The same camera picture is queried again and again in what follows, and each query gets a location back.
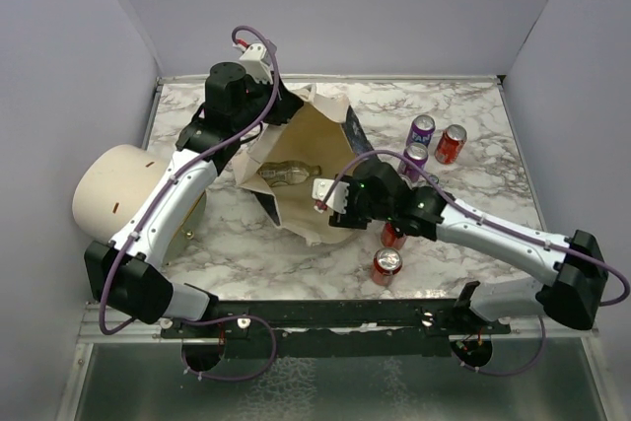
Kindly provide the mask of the red cola can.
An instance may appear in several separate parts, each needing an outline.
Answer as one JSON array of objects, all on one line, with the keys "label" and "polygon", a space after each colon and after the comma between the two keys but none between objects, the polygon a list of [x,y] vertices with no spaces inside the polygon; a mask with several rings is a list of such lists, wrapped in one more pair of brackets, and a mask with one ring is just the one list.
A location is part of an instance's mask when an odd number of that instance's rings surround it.
[{"label": "red cola can", "polygon": [[394,227],[390,222],[385,223],[381,233],[382,246],[400,250],[403,248],[406,240],[407,236],[400,230]]}]

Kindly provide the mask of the red cola can three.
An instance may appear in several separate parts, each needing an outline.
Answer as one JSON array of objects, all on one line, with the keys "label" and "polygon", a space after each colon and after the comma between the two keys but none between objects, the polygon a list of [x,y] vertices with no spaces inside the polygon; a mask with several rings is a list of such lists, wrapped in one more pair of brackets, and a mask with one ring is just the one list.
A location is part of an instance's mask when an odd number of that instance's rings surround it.
[{"label": "red cola can three", "polygon": [[388,286],[403,264],[400,253],[390,247],[376,251],[373,258],[372,280],[379,286]]}]

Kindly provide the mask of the purple fanta can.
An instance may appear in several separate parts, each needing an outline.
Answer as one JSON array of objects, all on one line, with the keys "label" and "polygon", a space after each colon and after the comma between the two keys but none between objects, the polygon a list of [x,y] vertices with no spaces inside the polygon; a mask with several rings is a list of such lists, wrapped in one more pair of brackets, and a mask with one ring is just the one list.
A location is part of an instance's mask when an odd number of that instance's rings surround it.
[{"label": "purple fanta can", "polygon": [[[428,161],[429,153],[426,145],[418,142],[410,142],[405,147],[403,156],[413,162],[419,169],[423,169]],[[405,176],[412,183],[417,182],[421,177],[415,169],[403,161],[399,163],[398,173]]]}]

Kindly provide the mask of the beige canvas tote bag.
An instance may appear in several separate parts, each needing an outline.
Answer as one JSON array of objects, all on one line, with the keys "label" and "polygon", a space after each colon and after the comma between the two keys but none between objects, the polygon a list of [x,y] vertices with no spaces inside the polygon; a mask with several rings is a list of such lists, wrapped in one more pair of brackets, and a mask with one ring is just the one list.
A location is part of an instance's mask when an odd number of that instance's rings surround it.
[{"label": "beige canvas tote bag", "polygon": [[276,228],[302,237],[310,246],[340,244],[354,232],[329,226],[328,216],[316,212],[311,177],[300,184],[271,187],[258,170],[267,163],[299,161],[321,167],[322,176],[333,179],[372,145],[345,95],[328,98],[314,85],[294,95],[303,106],[290,121],[267,126],[247,151],[233,158],[236,184],[253,193]]}]

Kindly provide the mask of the clear glass bottle two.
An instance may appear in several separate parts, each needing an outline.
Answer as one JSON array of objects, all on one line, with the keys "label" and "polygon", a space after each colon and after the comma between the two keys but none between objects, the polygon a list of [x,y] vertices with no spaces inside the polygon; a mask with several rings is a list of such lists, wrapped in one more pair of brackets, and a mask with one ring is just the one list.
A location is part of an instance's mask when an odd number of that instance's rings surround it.
[{"label": "clear glass bottle two", "polygon": [[270,187],[297,185],[310,177],[320,176],[319,165],[309,165],[302,161],[267,162],[259,167],[257,174]]}]

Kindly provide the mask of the purple fanta can two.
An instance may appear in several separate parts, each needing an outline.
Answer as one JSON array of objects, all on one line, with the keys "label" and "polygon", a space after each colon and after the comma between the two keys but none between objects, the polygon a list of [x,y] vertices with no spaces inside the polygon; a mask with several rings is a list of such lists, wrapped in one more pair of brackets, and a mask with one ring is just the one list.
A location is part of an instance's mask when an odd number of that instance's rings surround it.
[{"label": "purple fanta can two", "polygon": [[406,144],[419,143],[428,147],[435,130],[436,124],[434,118],[428,114],[420,114],[416,116],[410,124]]}]

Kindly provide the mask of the red cola can two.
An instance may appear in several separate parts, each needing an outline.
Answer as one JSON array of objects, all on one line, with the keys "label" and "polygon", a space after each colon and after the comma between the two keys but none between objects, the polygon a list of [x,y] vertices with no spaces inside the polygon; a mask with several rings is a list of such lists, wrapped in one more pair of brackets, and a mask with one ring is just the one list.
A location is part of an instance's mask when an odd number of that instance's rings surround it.
[{"label": "red cola can two", "polygon": [[444,165],[452,164],[467,141],[467,132],[462,125],[452,124],[443,130],[435,150],[436,160]]}]

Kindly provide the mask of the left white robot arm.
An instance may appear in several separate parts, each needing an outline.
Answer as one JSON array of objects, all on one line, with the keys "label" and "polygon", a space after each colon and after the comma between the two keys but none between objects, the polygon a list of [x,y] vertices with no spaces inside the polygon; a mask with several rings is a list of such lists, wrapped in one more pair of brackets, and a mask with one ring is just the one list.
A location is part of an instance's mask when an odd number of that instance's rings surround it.
[{"label": "left white robot arm", "polygon": [[271,59],[215,64],[205,82],[205,100],[181,130],[163,175],[117,233],[93,241],[84,260],[93,297],[133,320],[183,319],[203,337],[217,327],[217,297],[175,284],[160,271],[168,247],[190,210],[221,174],[255,126],[289,122],[302,107]]}]

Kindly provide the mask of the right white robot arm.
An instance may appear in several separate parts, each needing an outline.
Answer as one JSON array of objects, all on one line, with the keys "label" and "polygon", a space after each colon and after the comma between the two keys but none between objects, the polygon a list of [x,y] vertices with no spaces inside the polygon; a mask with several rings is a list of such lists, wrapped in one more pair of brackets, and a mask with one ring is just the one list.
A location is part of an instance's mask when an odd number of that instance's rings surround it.
[{"label": "right white robot arm", "polygon": [[432,185],[410,186],[375,158],[352,175],[317,179],[312,197],[317,211],[332,210],[332,227],[366,229],[382,221],[404,236],[464,246],[525,273],[504,283],[466,284],[453,309],[462,332],[513,316],[548,316],[576,330],[594,325],[608,273],[596,238],[587,232],[565,237],[487,215]]}]

